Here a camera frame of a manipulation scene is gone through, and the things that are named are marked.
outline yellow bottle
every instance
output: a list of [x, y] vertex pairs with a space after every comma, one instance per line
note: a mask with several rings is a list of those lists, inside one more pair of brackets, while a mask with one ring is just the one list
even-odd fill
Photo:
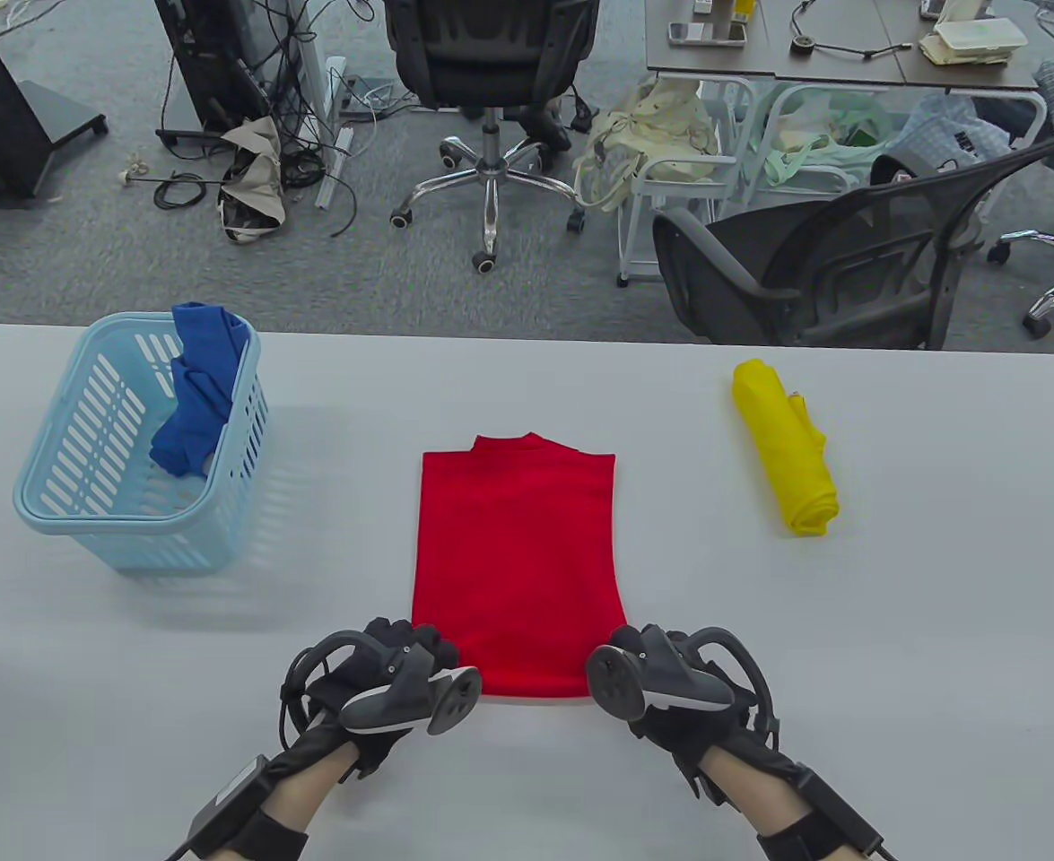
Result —
[[735, 21], [748, 24], [754, 17], [754, 9], [757, 8], [757, 0], [735, 0]]

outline forearm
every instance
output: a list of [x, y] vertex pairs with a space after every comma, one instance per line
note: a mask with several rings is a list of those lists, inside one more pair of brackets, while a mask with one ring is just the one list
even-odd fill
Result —
[[[720, 747], [711, 747], [702, 758], [702, 770], [730, 799], [733, 806], [763, 837], [788, 828], [811, 807], [781, 778], [763, 774]], [[865, 858], [853, 846], [831, 853], [826, 861], [859, 861]]]
[[[346, 744], [312, 767], [284, 780], [264, 801], [262, 810], [292, 831], [306, 831], [323, 800], [358, 759], [358, 749]], [[219, 849], [210, 861], [243, 861], [232, 849]]]

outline wrist strap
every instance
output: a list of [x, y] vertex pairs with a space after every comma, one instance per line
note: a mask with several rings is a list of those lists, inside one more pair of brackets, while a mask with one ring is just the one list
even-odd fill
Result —
[[299, 861], [306, 845], [308, 835], [292, 831], [262, 810], [256, 810], [239, 834], [228, 841], [226, 848], [248, 861]]
[[757, 838], [769, 861], [822, 861], [846, 844], [841, 829], [817, 810], [782, 828], [776, 835]]

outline rolled yellow shirt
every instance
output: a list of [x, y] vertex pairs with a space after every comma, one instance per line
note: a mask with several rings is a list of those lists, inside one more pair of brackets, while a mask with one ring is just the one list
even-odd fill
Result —
[[838, 516], [838, 488], [825, 465], [825, 435], [801, 394], [786, 394], [777, 370], [761, 359], [735, 369], [733, 393], [749, 427], [782, 520], [797, 534], [825, 534]]

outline black glove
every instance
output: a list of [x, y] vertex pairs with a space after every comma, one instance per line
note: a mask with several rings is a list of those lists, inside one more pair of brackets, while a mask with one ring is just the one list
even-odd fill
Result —
[[[387, 648], [421, 645], [435, 660], [434, 672], [441, 671], [441, 669], [453, 669], [458, 665], [458, 648], [454, 643], [444, 640], [443, 635], [429, 624], [421, 624], [418, 628], [412, 628], [411, 623], [405, 619], [391, 623], [390, 620], [379, 617], [368, 624], [364, 628], [364, 632], [374, 637], [380, 645]], [[347, 780], [353, 770], [358, 770], [360, 780], [374, 774], [378, 770], [379, 764], [383, 764], [383, 760], [387, 759], [394, 743], [411, 730], [405, 729], [376, 735], [351, 733], [338, 722], [338, 715], [352, 697], [358, 696], [367, 689], [391, 684], [391, 681], [386, 665], [379, 663], [375, 652], [355, 648], [351, 655], [343, 661], [343, 664], [331, 668], [330, 672], [308, 685], [306, 690], [310, 698], [308, 718], [314, 721], [320, 712], [323, 712], [323, 717], [320, 722], [309, 726], [309, 729], [297, 739], [296, 743], [292, 744], [292, 748], [296, 749], [300, 744], [305, 744], [315, 746], [317, 749], [326, 749], [327, 754], [333, 754], [347, 742], [354, 742], [355, 746], [358, 747], [358, 759], [355, 760], [352, 769], [343, 776], [340, 783], [343, 780]]]
[[[686, 640], [686, 634], [682, 631], [667, 631], [666, 637], [675, 644]], [[625, 651], [636, 655], [642, 654], [645, 649], [641, 634], [637, 628], [629, 625], [613, 632], [610, 645], [624, 648]], [[699, 795], [699, 783], [702, 783], [702, 790], [706, 792], [707, 798], [715, 804], [723, 804], [726, 800], [725, 795], [703, 774], [699, 768], [699, 762], [702, 762], [703, 756], [711, 746], [720, 745], [733, 733], [740, 736], [741, 731], [745, 731], [745, 726], [749, 723], [749, 709], [757, 705], [757, 697], [750, 689], [735, 684], [714, 661], [703, 663], [690, 654], [684, 654], [683, 658], [691, 669], [709, 672], [710, 676], [716, 676], [730, 685], [735, 693], [735, 704], [720, 712], [651, 706], [638, 721], [629, 722], [627, 725], [630, 732], [635, 733], [635, 738], [648, 738], [662, 749], [669, 751], [675, 764], [678, 764], [678, 769], [683, 772], [691, 790], [695, 790], [695, 796]]]

